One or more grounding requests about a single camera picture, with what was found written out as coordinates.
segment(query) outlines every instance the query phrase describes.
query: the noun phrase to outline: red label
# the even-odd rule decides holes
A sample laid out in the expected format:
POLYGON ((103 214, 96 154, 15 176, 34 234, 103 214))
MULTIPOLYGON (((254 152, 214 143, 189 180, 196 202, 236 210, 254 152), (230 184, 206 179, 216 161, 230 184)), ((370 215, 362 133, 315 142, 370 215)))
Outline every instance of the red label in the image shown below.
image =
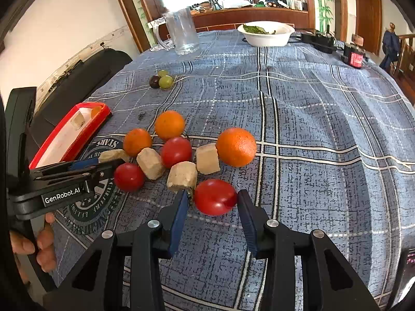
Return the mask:
POLYGON ((356 54, 356 53, 351 53, 351 57, 350 57, 350 65, 356 67, 356 68, 361 68, 362 67, 362 60, 363 60, 363 56, 356 54))

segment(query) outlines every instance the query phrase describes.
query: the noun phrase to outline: orange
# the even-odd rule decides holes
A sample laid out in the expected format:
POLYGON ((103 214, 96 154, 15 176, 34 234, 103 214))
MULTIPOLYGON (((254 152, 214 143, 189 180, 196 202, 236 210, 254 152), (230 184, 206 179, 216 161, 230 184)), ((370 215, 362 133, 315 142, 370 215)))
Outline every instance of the orange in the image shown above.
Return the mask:
POLYGON ((156 134, 164 141, 179 137, 183 133, 184 127, 184 118, 180 113, 173 110, 163 112, 157 117, 154 124, 156 134))
POLYGON ((91 119, 94 119, 94 117, 101 111, 101 106, 96 106, 92 108, 91 111, 91 119))
POLYGON ((145 129, 133 129, 124 138, 122 148, 131 157, 136 157, 143 148, 151 147, 153 139, 145 129))
POLYGON ((254 159, 257 152, 257 142, 247 130, 231 127, 219 135, 216 149, 219 158, 225 164, 243 167, 254 159))

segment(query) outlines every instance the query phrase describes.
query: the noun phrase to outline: silver screw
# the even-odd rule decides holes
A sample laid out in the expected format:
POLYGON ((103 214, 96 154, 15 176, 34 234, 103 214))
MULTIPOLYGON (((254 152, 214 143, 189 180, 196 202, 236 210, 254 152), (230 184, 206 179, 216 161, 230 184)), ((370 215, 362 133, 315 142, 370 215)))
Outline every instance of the silver screw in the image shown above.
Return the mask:
POLYGON ((150 228, 157 228, 160 225, 160 222, 157 220, 151 220, 147 224, 150 228))
POLYGON ((316 238, 323 238, 325 234, 324 234, 323 230, 316 229, 316 230, 313 231, 313 235, 316 238))
POLYGON ((266 224, 269 226, 269 227, 272 227, 272 228, 275 228, 275 227, 278 227, 278 225, 280 224, 277 220, 274 220, 273 218, 271 218, 271 219, 269 219, 267 222, 266 222, 266 224))
POLYGON ((102 238, 111 238, 114 235, 112 230, 105 230, 102 232, 102 238))

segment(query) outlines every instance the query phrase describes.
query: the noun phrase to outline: clear glass pitcher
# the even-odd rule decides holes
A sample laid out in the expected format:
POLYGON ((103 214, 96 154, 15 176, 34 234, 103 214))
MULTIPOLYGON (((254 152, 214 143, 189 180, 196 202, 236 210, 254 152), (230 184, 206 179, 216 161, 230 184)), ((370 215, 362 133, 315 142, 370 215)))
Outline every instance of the clear glass pitcher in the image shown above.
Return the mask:
POLYGON ((166 50, 170 50, 171 48, 163 43, 158 33, 158 26, 164 23, 175 45, 177 55, 194 53, 199 49, 199 37, 189 7, 164 13, 163 17, 157 19, 153 25, 157 42, 166 50))

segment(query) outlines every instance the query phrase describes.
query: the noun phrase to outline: tan food chunk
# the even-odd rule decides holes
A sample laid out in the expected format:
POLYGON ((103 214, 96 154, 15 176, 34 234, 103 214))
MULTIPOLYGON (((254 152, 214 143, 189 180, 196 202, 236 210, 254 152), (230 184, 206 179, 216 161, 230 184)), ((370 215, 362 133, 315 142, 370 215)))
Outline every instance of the tan food chunk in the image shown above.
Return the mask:
POLYGON ((214 143, 196 148, 196 165, 202 174, 211 174, 220 171, 219 157, 214 143))
POLYGON ((84 123, 85 118, 79 111, 71 118, 71 124, 76 130, 79 130, 84 123))
POLYGON ((129 162, 128 154, 121 149, 102 152, 98 158, 98 162, 106 162, 114 159, 123 159, 125 162, 129 162))
POLYGON ((161 156, 149 147, 143 148, 137 155, 137 163, 150 180, 158 179, 165 171, 161 156))
POLYGON ((198 181, 198 170, 196 165, 190 161, 183 161, 175 164, 169 173, 167 179, 167 188, 173 192, 186 189, 193 193, 198 181))

